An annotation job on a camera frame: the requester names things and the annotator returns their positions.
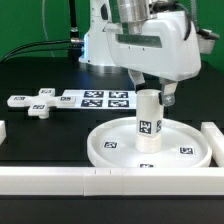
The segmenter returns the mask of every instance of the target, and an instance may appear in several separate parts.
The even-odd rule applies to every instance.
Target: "black table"
[[[50,118],[29,117],[27,108],[9,108],[11,95],[35,96],[40,88],[133,90],[126,73],[98,74],[63,58],[22,58],[0,65],[0,120],[7,139],[0,146],[0,166],[92,166],[86,139],[96,126],[134,110],[51,108]],[[148,86],[160,89],[155,77]],[[224,76],[203,62],[200,75],[179,83],[176,104],[165,118],[200,129],[212,121],[224,129]],[[0,196],[0,223],[221,223],[223,197],[35,197]]]

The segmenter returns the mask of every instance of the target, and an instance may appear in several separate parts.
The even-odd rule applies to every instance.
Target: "green wall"
[[[70,33],[68,0],[46,1],[46,27],[50,40],[67,39]],[[180,0],[189,6],[189,0]],[[83,35],[89,27],[89,0],[76,0],[78,26]],[[198,0],[199,24],[224,37],[223,0]],[[30,42],[45,40],[42,25],[42,0],[0,0],[0,57],[9,50]],[[221,38],[210,56],[203,56],[224,72],[224,39]],[[51,56],[50,53],[33,54]],[[66,53],[55,52],[55,56]]]

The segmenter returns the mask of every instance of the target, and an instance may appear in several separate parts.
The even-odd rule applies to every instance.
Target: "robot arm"
[[[186,10],[176,11],[180,5],[168,0],[92,0],[81,62],[127,68],[136,90],[144,88],[143,73],[157,76],[162,104],[173,105],[177,83],[198,75],[201,68],[198,35]]]

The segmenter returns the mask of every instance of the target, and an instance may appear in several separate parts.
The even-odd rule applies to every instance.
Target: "white cylinder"
[[[155,153],[161,148],[161,128],[164,107],[159,103],[158,90],[137,93],[136,148],[140,152]]]

